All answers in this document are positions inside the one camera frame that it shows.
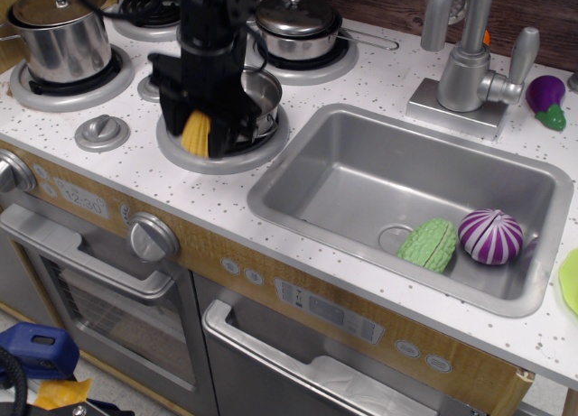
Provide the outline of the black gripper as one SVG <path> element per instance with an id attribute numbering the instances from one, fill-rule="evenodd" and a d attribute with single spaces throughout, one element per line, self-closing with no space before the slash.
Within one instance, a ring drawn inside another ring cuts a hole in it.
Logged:
<path id="1" fill-rule="evenodd" d="M 181 51 L 179 57 L 152 52 L 152 79 L 160 91 L 166 129 L 181 135 L 195 110 L 212 117 L 208 136 L 209 157 L 240 154 L 253 143 L 253 129 L 246 116 L 252 101 L 240 84 L 245 50 L 220 55 Z"/>

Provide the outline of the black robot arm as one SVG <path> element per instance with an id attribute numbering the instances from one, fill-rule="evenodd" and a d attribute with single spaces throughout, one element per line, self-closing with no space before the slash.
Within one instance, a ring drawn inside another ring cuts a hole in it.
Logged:
<path id="1" fill-rule="evenodd" d="M 256 0 L 179 0 L 178 57 L 152 53 L 167 131 L 193 140 L 194 153 L 218 159 L 242 130 L 256 127 L 259 106 L 241 85 L 246 21 Z"/>

